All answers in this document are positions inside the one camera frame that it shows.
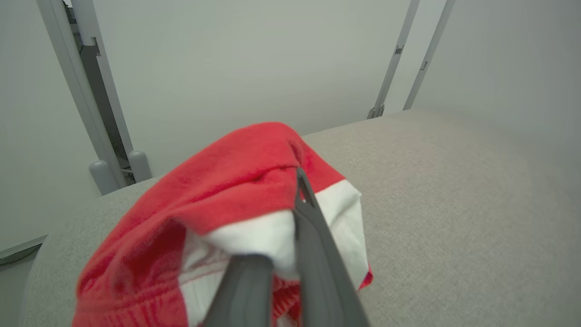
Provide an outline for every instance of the metal pole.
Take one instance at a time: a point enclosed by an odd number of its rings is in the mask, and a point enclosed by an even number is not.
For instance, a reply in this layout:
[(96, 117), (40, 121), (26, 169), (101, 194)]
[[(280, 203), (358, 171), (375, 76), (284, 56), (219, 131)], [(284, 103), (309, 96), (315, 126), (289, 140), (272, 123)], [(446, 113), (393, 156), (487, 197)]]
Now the metal pole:
[(446, 28), (446, 23), (448, 22), (448, 18), (450, 18), (450, 13), (452, 12), (452, 7), (456, 0), (446, 0), (446, 4), (444, 5), (444, 9), (442, 9), (442, 15), (440, 16), (440, 20), (436, 25), (436, 30), (434, 31), (434, 36), (430, 41), (430, 45), (428, 46), (428, 50), (426, 50), (426, 55), (424, 56), (424, 60), (422, 61), (422, 65), (419, 67), (418, 75), (415, 77), (414, 85), (411, 87), (410, 94), (407, 96), (406, 104), (403, 106), (404, 110), (408, 110), (411, 108), (411, 105), (414, 103), (415, 96), (418, 94), (419, 87), (422, 85), (422, 81), (424, 80), (424, 76), (426, 75), (426, 71), (428, 70), (428, 66), (432, 61), (434, 53), (436, 52), (436, 48), (438, 43), (440, 43), (440, 39), (442, 34), (444, 33), (444, 28)]
[(125, 178), (123, 178), (121, 167), (119, 167), (115, 151), (99, 113), (63, 2), (62, 0), (37, 0), (37, 4), (95, 153), (99, 160), (109, 163), (117, 186), (125, 187), (127, 186)]
[(389, 87), (392, 85), (393, 76), (396, 74), (397, 65), (399, 64), (403, 47), (406, 44), (407, 36), (410, 34), (411, 25), (414, 22), (418, 5), (419, 0), (410, 1), (410, 6), (407, 9), (406, 18), (403, 21), (399, 38), (397, 38), (396, 48), (393, 51), (391, 60), (389, 61), (388, 71), (385, 73), (381, 89), (379, 89), (379, 95), (377, 96), (374, 107), (369, 111), (367, 119), (383, 115), (383, 104), (385, 103), (385, 98), (388, 96)]

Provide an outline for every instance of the metal bracket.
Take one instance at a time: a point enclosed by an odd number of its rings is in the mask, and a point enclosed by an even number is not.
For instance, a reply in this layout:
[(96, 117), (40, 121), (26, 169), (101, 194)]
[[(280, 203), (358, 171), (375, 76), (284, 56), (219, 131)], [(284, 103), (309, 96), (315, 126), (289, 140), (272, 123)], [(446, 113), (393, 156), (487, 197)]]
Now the metal bracket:
[(394, 55), (401, 55), (403, 52), (403, 45), (396, 45), (396, 51), (393, 53)]
[(97, 57), (101, 56), (101, 51), (99, 50), (99, 43), (97, 43), (97, 38), (96, 37), (92, 37), (91, 38), (93, 40), (93, 44), (95, 44), (95, 48), (97, 48), (97, 52), (95, 53), (95, 55)]
[(367, 114), (367, 119), (383, 116), (384, 109), (385, 109), (385, 104), (382, 104), (379, 107), (379, 110), (376, 110), (375, 107), (371, 108), (371, 110), (369, 110), (369, 114)]

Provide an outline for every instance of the gray sofa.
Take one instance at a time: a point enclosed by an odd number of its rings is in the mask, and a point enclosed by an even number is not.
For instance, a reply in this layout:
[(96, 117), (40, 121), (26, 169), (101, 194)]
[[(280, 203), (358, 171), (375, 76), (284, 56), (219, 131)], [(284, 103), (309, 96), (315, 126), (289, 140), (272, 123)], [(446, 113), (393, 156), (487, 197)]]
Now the gray sofa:
[[(373, 326), (581, 326), (581, 177), (453, 116), (406, 111), (304, 139), (363, 193)], [(155, 180), (56, 228), (30, 273), (26, 327), (66, 326), (76, 279)]]

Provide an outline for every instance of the metal frame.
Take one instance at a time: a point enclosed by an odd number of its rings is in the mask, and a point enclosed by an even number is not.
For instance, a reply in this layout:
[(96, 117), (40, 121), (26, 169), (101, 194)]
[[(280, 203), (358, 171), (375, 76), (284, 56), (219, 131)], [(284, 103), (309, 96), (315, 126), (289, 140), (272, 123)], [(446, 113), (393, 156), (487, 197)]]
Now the metal frame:
[(396, 48), (393, 51), (391, 60), (389, 61), (388, 71), (385, 73), (385, 78), (381, 84), (381, 89), (379, 89), (379, 95), (375, 101), (375, 105), (369, 111), (367, 119), (379, 117), (383, 115), (383, 109), (385, 107), (385, 99), (388, 96), (389, 87), (392, 85), (393, 76), (396, 74), (396, 69), (403, 53), (404, 45), (406, 44), (407, 37), (410, 34), (411, 25), (414, 22), (415, 13), (418, 11), (419, 0), (411, 0), (410, 6), (407, 9), (406, 18), (403, 21), (401, 27), (400, 35), (397, 38)]
[(437, 45), (440, 43), (440, 39), (442, 38), (442, 34), (444, 33), (446, 23), (448, 22), (448, 18), (450, 18), (450, 13), (452, 12), (452, 7), (454, 7), (455, 2), (456, 0), (446, 0), (444, 9), (442, 9), (442, 15), (440, 16), (440, 20), (438, 20), (436, 30), (434, 30), (434, 35), (430, 41), (428, 50), (426, 50), (426, 55), (424, 56), (424, 60), (419, 67), (418, 75), (415, 77), (414, 84), (411, 87), (410, 94), (407, 96), (406, 104), (403, 106), (403, 110), (411, 109), (415, 97), (418, 95), (419, 87), (422, 85), (424, 76), (426, 76), (426, 71), (428, 70), (429, 64), (431, 63), (434, 53), (436, 52)]
[(115, 82), (113, 81), (113, 73), (109, 66), (109, 60), (107, 59), (107, 52), (105, 51), (105, 46), (103, 44), (95, 6), (93, 5), (92, 0), (71, 0), (71, 3), (83, 43), (85, 45), (96, 45), (99, 49), (97, 63), (99, 64), (99, 70), (101, 71), (101, 78), (103, 78), (105, 90), (109, 97), (109, 104), (111, 105), (113, 116), (115, 117), (115, 123), (117, 124), (117, 129), (119, 130), (125, 153), (129, 155), (129, 153), (134, 150), (133, 144), (129, 137), (129, 130), (125, 123), (125, 117), (121, 111), (121, 103), (119, 101), (119, 96), (117, 95)]
[(34, 240), (30, 240), (30, 241), (24, 242), (22, 244), (18, 244), (17, 246), (9, 247), (6, 250), (0, 251), (0, 260), (4, 259), (6, 257), (10, 257), (11, 255), (16, 254), (20, 251), (24, 251), (26, 249), (29, 249), (29, 248), (35, 247), (39, 244), (42, 244), (47, 236), (48, 236), (48, 234), (43, 235), (41, 237), (37, 237)]
[(89, 85), (63, 2), (62, 0), (37, 0), (37, 4), (97, 157), (110, 165), (115, 182), (119, 187), (124, 187), (127, 184)]

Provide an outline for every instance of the gray upholstered surface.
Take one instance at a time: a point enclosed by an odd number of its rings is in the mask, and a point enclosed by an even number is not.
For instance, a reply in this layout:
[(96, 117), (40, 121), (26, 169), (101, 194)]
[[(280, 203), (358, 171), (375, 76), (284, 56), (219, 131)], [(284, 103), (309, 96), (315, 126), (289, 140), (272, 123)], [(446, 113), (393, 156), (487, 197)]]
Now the gray upholstered surface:
[(79, 274), (121, 216), (156, 181), (146, 180), (97, 199), (46, 238), (28, 277), (23, 326), (71, 325)]
[[(363, 193), (374, 326), (580, 326), (581, 179), (457, 118), (407, 111), (306, 141)], [(152, 185), (110, 194), (49, 236), (24, 326), (65, 326), (76, 277)]]

